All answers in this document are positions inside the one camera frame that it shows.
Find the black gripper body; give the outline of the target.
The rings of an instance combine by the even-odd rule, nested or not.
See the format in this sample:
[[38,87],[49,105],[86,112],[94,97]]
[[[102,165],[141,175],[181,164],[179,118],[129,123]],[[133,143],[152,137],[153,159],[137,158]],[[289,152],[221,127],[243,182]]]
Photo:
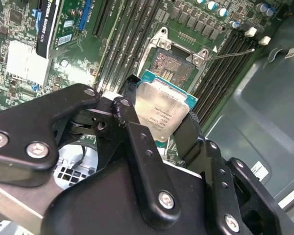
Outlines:
[[181,202],[181,217],[167,230],[156,230],[142,218],[127,163],[108,168],[61,192],[48,207],[43,235],[216,235],[204,212],[204,180],[166,163]]

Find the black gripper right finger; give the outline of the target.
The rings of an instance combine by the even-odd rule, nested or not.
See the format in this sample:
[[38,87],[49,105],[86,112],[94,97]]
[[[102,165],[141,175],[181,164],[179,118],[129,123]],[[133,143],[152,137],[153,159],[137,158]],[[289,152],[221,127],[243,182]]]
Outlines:
[[294,235],[294,223],[240,159],[225,160],[194,112],[174,132],[179,157],[205,181],[205,225],[211,235]]

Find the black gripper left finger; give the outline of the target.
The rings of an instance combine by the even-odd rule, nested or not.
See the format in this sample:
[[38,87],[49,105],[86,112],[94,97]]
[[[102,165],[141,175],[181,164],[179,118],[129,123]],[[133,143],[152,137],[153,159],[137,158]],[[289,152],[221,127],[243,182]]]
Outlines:
[[140,79],[129,76],[109,100],[74,84],[0,112],[0,183],[38,187],[51,177],[58,151],[81,135],[97,136],[98,167],[126,159],[147,223],[175,223],[181,204],[150,130],[134,105]]

